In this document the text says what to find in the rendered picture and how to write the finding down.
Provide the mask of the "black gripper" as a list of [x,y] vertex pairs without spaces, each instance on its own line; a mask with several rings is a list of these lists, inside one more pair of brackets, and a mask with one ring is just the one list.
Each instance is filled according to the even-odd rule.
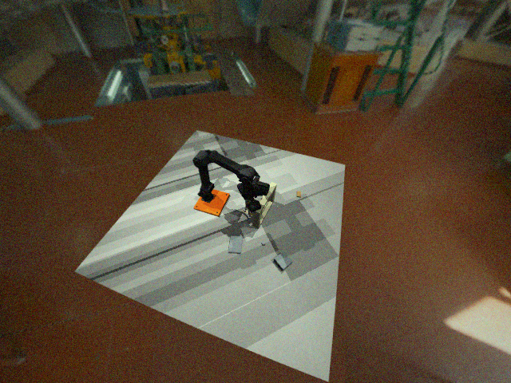
[[247,204],[250,212],[254,212],[254,211],[261,209],[261,204],[259,203],[259,201],[253,198],[253,197],[255,197],[254,190],[250,191],[250,192],[245,191],[243,189],[243,183],[238,184],[237,188],[240,191],[240,194],[243,196],[244,199],[251,201],[249,204]]

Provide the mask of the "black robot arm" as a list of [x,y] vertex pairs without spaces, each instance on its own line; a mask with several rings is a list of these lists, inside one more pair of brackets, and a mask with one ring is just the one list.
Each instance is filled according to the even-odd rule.
[[201,186],[197,195],[202,197],[201,200],[204,202],[210,203],[214,197],[212,190],[215,186],[210,182],[208,174],[208,164],[210,163],[218,164],[222,168],[236,174],[239,182],[243,183],[243,189],[246,192],[254,190],[255,198],[268,194],[270,184],[259,181],[259,173],[253,167],[246,164],[238,164],[219,154],[216,150],[200,150],[192,159],[192,162],[198,168],[200,174]]

